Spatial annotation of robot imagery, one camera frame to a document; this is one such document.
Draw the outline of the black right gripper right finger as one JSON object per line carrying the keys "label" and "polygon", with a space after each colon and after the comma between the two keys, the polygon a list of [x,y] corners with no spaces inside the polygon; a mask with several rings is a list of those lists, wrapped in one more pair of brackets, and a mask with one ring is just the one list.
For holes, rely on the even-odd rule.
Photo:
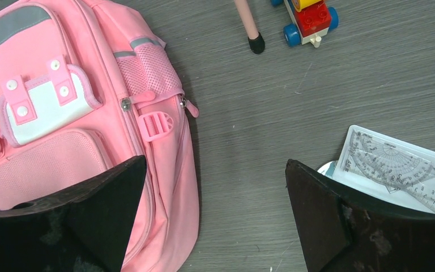
{"label": "black right gripper right finger", "polygon": [[293,159],[285,178],[309,271],[435,271],[435,214],[382,201]]}

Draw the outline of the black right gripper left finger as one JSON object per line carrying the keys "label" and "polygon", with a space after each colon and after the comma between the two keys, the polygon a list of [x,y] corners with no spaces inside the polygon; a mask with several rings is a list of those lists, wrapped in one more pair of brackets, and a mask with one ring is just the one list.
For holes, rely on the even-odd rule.
{"label": "black right gripper left finger", "polygon": [[135,156],[0,210],[0,271],[120,271],[146,170],[146,158]]}

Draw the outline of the light blue round object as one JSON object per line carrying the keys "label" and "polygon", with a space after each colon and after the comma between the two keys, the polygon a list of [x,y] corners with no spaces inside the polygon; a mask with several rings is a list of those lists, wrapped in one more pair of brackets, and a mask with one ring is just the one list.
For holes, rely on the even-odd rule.
{"label": "light blue round object", "polygon": [[333,176],[333,174],[335,172],[336,164],[337,164],[336,160],[330,161],[330,162],[326,163],[325,165],[321,166],[317,170],[317,172],[322,174],[322,175],[324,175],[324,176],[332,178],[332,176]]}

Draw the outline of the clear geometry ruler set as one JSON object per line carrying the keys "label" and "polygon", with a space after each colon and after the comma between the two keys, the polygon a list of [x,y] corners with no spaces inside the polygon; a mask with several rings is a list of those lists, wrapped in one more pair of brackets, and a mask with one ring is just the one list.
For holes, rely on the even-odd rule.
{"label": "clear geometry ruler set", "polygon": [[352,125],[326,174],[380,200],[435,214],[435,151]]}

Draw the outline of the pink student backpack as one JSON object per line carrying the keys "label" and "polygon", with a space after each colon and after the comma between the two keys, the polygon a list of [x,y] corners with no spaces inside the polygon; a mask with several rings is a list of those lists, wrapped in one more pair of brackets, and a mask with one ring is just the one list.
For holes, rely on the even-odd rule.
{"label": "pink student backpack", "polygon": [[186,100],[165,42],[113,1],[17,1],[0,11],[0,211],[143,155],[118,271],[177,271],[198,238]]}

